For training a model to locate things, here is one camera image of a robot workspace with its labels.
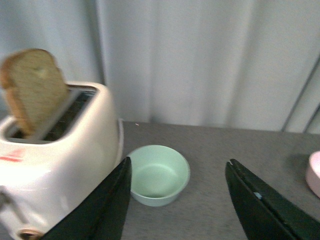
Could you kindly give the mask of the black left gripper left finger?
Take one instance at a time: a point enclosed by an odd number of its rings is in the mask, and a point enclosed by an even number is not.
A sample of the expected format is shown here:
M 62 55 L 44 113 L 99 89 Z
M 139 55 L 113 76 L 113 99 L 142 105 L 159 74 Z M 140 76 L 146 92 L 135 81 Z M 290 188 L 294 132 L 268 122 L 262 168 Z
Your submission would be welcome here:
M 132 164 L 126 157 L 43 240 L 119 240 L 131 194 Z

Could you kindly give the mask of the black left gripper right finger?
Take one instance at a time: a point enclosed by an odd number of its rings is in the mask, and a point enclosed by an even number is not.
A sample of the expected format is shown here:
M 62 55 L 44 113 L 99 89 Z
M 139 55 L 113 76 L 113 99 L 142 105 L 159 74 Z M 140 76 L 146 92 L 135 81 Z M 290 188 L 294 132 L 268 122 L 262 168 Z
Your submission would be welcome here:
M 229 195 L 249 240 L 318 240 L 320 223 L 235 159 L 225 166 Z

